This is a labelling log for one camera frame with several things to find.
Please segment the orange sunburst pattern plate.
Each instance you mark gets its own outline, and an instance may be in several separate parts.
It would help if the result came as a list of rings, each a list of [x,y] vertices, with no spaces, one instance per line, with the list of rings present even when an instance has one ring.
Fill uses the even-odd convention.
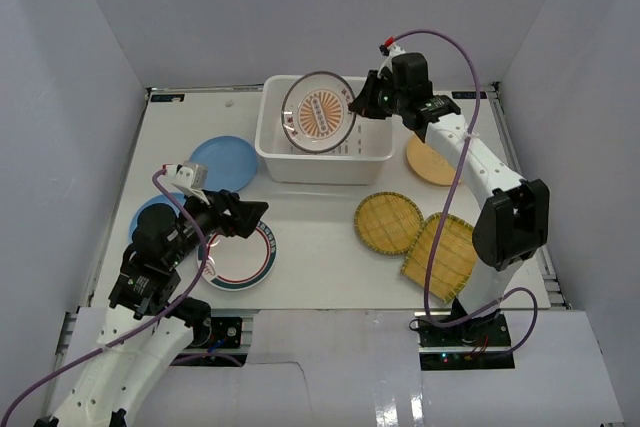
[[[285,137],[309,154],[332,151],[354,128],[355,114],[349,110],[354,92],[347,81],[329,71],[315,71],[297,79],[281,106]]]

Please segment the white green-rimmed plate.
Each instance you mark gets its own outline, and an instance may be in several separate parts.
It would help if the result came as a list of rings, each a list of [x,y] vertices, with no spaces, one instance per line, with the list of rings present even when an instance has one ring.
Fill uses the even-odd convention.
[[[199,248],[197,262],[201,263],[204,250]],[[246,239],[213,234],[207,244],[206,267],[202,279],[213,287],[239,292],[255,287],[272,271],[277,243],[273,231],[260,221]]]

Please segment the yellow plastic plate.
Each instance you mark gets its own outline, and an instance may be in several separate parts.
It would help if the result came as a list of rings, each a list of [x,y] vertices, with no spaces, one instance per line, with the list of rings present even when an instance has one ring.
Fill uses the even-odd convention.
[[[415,135],[407,142],[406,159],[411,170],[424,181],[441,187],[453,184],[455,169]]]

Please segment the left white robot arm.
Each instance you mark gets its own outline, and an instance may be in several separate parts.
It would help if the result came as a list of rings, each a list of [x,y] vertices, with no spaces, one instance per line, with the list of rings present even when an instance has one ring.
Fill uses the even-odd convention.
[[[96,354],[70,393],[39,426],[130,426],[153,387],[187,346],[211,334],[208,303],[176,296],[179,265],[209,237],[250,237],[269,205],[226,190],[154,203],[138,215]]]

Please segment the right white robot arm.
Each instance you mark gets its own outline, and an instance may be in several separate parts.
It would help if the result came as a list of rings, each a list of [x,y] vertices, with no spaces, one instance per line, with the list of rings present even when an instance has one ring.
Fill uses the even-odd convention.
[[[454,180],[473,194],[480,214],[472,233],[477,255],[467,284],[456,295],[450,316],[426,322],[450,329],[461,344],[472,346],[488,332],[486,318],[513,295],[508,285],[521,267],[547,242],[549,198],[546,184],[528,181],[511,170],[472,132],[461,108],[437,95],[426,58],[397,46],[383,50],[385,60],[367,74],[351,112],[368,119],[393,115],[456,169]]]

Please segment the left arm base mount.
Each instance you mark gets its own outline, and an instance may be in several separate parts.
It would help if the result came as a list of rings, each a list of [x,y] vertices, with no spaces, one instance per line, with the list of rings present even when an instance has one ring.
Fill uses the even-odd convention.
[[[247,358],[241,317],[206,319],[195,330],[194,340],[176,357],[179,367],[242,367]]]

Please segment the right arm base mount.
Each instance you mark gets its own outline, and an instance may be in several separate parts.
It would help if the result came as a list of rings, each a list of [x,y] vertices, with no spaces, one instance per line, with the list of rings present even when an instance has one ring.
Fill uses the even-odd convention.
[[[503,313],[471,327],[438,328],[416,316],[409,329],[418,336],[423,372],[511,370],[515,361],[511,336]]]

